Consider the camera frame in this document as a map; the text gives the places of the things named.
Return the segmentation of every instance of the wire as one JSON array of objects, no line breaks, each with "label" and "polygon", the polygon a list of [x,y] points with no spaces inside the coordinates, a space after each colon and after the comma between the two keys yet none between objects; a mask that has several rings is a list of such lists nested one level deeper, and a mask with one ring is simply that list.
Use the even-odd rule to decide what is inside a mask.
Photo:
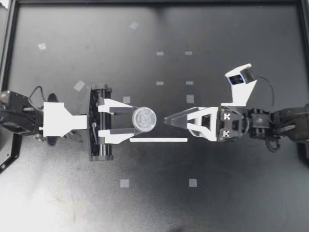
[{"label": "wire", "polygon": [[35,109],[37,109],[37,110],[39,110],[39,111],[43,111],[43,110],[42,110],[43,106],[41,106],[41,107],[36,107],[36,106],[32,103],[32,100],[31,100],[32,95],[35,93],[35,91],[36,91],[37,89],[40,89],[40,91],[41,91],[41,96],[42,96],[43,101],[44,101],[44,102],[47,101],[47,100],[45,99],[45,97],[44,97],[44,93],[43,93],[43,88],[42,88],[42,86],[36,86],[36,87],[34,88],[33,92],[32,92],[32,93],[30,94],[30,96],[28,97],[28,102],[30,103],[30,105],[32,105],[33,108],[35,108]]},{"label": "wire", "polygon": [[[274,87],[272,86],[272,84],[270,83],[270,81],[269,81],[267,78],[265,78],[265,77],[263,77],[263,76],[257,76],[257,77],[259,77],[259,78],[265,80],[265,81],[269,84],[269,87],[270,87],[270,89],[271,89],[271,111],[273,111],[273,110],[274,110],[274,107],[275,107],[275,90],[274,90]],[[270,121],[271,123],[274,123],[274,122],[271,120],[271,117],[270,117],[271,111],[269,111],[269,121]]]},{"label": "wire", "polygon": [[267,78],[262,77],[262,76],[257,76],[257,77],[259,77],[259,78],[265,80],[265,81],[269,84],[269,86],[270,86],[270,88],[271,88],[271,97],[272,97],[272,100],[271,100],[271,107],[274,108],[274,106],[275,106],[275,90],[274,90],[274,87],[272,86],[272,84],[270,83],[270,81],[268,81]]},{"label": "wire", "polygon": [[29,116],[27,116],[23,113],[19,113],[19,112],[13,111],[13,110],[0,110],[0,112],[6,112],[6,113],[15,114],[15,115],[20,115],[20,116],[25,117],[26,119],[30,120],[32,123],[35,123],[35,121],[32,118],[30,118]]},{"label": "wire", "polygon": [[75,140],[75,139],[73,139],[69,134],[68,134],[68,138],[71,139],[71,140],[73,140],[73,141],[75,141],[75,142],[83,143],[82,140]]},{"label": "wire", "polygon": [[273,147],[270,142],[271,142],[270,138],[266,137],[265,138],[266,147],[268,148],[269,151],[276,153],[280,149],[279,140],[275,139],[275,141],[274,141],[276,143],[276,147]]}]

